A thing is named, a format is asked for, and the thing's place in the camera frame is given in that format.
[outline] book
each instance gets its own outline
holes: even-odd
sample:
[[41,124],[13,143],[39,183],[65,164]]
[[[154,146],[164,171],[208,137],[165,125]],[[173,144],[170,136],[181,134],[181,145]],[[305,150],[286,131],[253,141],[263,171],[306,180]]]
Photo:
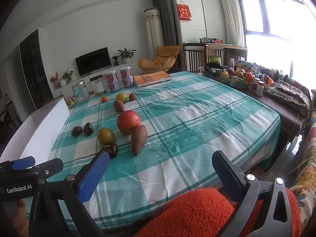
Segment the book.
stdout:
[[134,76],[134,82],[137,87],[149,86],[168,80],[171,80],[171,76],[164,71],[159,71],[147,75]]

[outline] gray curtain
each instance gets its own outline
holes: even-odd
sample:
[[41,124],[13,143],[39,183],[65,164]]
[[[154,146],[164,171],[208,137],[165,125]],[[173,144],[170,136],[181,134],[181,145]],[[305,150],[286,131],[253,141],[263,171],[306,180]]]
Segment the gray curtain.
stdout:
[[[173,9],[171,0],[153,0],[154,7],[161,13],[162,32],[165,39],[165,45],[179,45],[176,25],[174,23]],[[180,57],[169,70],[170,73],[181,71]]]

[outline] potted plant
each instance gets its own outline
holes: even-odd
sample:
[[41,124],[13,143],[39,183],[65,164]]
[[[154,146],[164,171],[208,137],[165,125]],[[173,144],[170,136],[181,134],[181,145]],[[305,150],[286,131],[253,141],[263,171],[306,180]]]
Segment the potted plant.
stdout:
[[114,66],[118,66],[119,65],[118,58],[119,57],[117,55],[112,56],[112,59],[114,60]]
[[69,83],[72,81],[72,74],[73,74],[73,70],[72,71],[69,71],[69,69],[66,70],[66,72],[64,72],[63,74],[63,80],[66,80],[66,83]]
[[49,80],[50,80],[50,82],[52,82],[54,84],[54,89],[58,89],[60,87],[60,86],[58,86],[58,72],[56,72],[55,77],[51,76],[51,78]]
[[122,58],[122,60],[124,61],[124,63],[129,63],[131,62],[131,58],[134,57],[134,54],[136,52],[136,50],[132,50],[132,49],[129,49],[127,50],[126,48],[124,48],[124,50],[117,50],[119,53],[119,57]]

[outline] metal screw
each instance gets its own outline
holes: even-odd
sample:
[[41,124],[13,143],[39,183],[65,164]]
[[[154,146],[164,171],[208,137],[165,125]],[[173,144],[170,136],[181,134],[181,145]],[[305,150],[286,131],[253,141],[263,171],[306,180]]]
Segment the metal screw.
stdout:
[[75,175],[67,175],[66,180],[71,182],[75,179]]
[[283,180],[282,180],[281,178],[277,178],[276,182],[277,182],[278,184],[283,184]]
[[249,174],[249,175],[247,175],[247,179],[248,179],[249,181],[254,181],[256,178],[255,178],[254,175]]
[[42,185],[43,183],[45,183],[45,179],[40,179],[40,180],[39,180],[39,184]]

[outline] red hanging decoration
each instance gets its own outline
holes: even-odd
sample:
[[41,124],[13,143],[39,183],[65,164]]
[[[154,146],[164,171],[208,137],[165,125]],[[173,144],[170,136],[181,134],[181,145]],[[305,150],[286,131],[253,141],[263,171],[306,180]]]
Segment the red hanging decoration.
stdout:
[[180,20],[191,20],[191,13],[188,5],[177,4],[179,19]]

